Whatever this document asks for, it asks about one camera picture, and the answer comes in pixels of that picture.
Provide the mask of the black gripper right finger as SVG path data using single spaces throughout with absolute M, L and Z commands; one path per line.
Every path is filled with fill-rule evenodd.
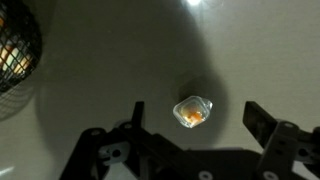
M 244 107 L 243 120 L 246 129 L 264 148 L 278 122 L 255 101 L 247 101 Z

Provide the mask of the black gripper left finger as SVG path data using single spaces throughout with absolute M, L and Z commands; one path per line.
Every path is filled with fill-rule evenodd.
M 132 115 L 132 126 L 134 128 L 141 128 L 144 119 L 144 102 L 138 101 L 135 103 L 133 115 Z

